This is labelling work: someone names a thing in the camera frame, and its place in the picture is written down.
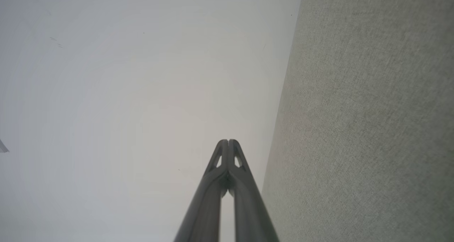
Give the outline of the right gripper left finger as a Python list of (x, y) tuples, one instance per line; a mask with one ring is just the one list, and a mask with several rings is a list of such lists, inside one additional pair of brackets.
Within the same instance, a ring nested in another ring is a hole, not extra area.
[(218, 242), (221, 200), (226, 186), (227, 139), (220, 140), (202, 175), (188, 211), (177, 231), (175, 242)]

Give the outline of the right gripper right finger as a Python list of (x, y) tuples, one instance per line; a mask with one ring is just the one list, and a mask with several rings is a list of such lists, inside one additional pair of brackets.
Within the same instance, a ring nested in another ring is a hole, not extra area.
[(239, 142), (230, 139), (228, 144), (229, 192), (234, 197), (236, 241), (279, 241)]

